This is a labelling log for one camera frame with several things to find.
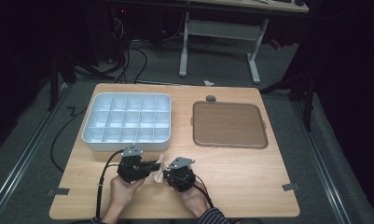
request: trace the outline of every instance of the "striped sleeve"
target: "striped sleeve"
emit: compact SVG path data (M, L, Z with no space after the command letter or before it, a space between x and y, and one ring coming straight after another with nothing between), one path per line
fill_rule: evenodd
M198 220L199 224L230 224L218 208L210 208Z

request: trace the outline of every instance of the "white storage box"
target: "white storage box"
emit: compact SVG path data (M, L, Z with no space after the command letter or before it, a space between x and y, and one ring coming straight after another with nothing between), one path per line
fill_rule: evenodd
M138 147L165 150L171 134L171 99L162 93L104 92L92 102L82 139L95 151Z

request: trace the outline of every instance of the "right hand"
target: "right hand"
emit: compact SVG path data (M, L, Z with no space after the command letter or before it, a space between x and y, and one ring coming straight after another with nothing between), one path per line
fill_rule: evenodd
M201 182L196 181L195 185L206 191L204 185ZM184 202L184 206L191 213L193 213L195 217L201 217L203 213L209 209L206 197L195 187L192 187L187 191L178 193Z

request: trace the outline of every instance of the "brown plastic lid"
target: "brown plastic lid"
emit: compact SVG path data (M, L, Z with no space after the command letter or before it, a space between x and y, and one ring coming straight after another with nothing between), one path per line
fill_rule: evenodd
M193 105L193 140L204 147L268 146L265 124L256 105L209 103Z

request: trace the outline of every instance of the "person's hand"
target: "person's hand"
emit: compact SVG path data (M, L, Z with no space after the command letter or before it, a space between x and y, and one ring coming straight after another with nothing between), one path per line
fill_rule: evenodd
M196 181L195 185L205 191L204 185L201 182ZM179 192L179 195L184 202L184 206L193 213L195 217L201 217L203 213L209 209L206 197L195 187L184 192Z
M122 210L132 201L134 193L143 185L145 178L133 183L125 182L119 175L111 180L110 204L103 217L102 222L117 223Z

